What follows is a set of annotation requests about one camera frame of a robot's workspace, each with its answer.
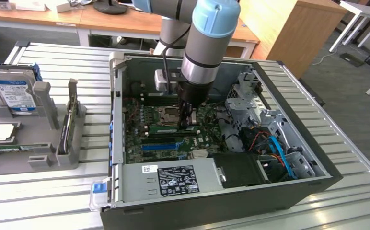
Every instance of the power supply label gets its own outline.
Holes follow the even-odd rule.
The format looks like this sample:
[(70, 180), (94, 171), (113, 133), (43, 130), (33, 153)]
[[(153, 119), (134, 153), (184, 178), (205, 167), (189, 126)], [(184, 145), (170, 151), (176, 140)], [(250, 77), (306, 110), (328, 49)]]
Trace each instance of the power supply label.
[(158, 179), (162, 196), (200, 192), (193, 165), (158, 169)]
[(0, 80), (0, 93), (7, 106), (15, 111), (33, 111), (37, 109), (30, 91), (27, 83), (23, 80)]

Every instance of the metal workbench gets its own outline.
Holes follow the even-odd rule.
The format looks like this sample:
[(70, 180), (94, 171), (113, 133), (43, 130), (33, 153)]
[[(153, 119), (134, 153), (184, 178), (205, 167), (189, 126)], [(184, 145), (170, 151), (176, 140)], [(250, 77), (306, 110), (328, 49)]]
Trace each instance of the metal workbench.
[[(98, 212), (89, 209), (90, 188), (108, 177), (109, 160), (109, 54), (113, 49), (31, 43), (15, 47), (7, 63), (37, 62), (51, 83), (55, 103), (69, 100), (70, 78), (80, 80), (80, 100), (88, 118), (76, 170), (0, 176), (0, 229), (102, 229)], [(292, 73), (273, 61), (260, 62), (298, 116), (309, 127), (344, 179), (292, 209), (193, 229), (369, 229), (370, 162)], [(269, 93), (264, 93), (270, 105)]]

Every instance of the blue pcie slot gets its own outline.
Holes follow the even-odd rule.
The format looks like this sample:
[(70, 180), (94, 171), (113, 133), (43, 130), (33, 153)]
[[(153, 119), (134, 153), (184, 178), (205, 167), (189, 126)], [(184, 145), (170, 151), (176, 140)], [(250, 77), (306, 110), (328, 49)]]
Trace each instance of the blue pcie slot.
[(173, 144), (162, 144), (162, 145), (144, 145), (142, 150), (176, 150), (177, 149), (177, 143)]

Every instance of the motherboard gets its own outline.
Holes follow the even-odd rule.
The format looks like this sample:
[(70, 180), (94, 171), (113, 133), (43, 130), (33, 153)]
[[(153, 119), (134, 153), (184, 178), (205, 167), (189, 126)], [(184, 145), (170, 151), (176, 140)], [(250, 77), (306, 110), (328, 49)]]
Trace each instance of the motherboard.
[(178, 97), (125, 98), (125, 161), (144, 163), (206, 158), (228, 147), (217, 103), (201, 105), (193, 125), (178, 128)]

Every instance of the green circuit board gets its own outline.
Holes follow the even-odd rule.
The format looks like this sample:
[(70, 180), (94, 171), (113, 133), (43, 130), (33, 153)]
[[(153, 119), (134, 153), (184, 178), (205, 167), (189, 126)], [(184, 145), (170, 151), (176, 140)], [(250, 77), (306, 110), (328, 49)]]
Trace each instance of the green circuit board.
[[(156, 161), (174, 161), (193, 159), (196, 150), (208, 154), (225, 151), (226, 144), (222, 141), (222, 134), (218, 123), (205, 123), (205, 115), (214, 103), (209, 103), (200, 108), (193, 119), (198, 121), (198, 126), (192, 126), (188, 130), (178, 130), (177, 123), (162, 118), (162, 111), (176, 113), (176, 105), (148, 105), (138, 99), (128, 99), (125, 103), (126, 114), (126, 142), (125, 142), (125, 161), (128, 163), (144, 163)], [(166, 139), (176, 149), (145, 150), (144, 146), (164, 145)]]

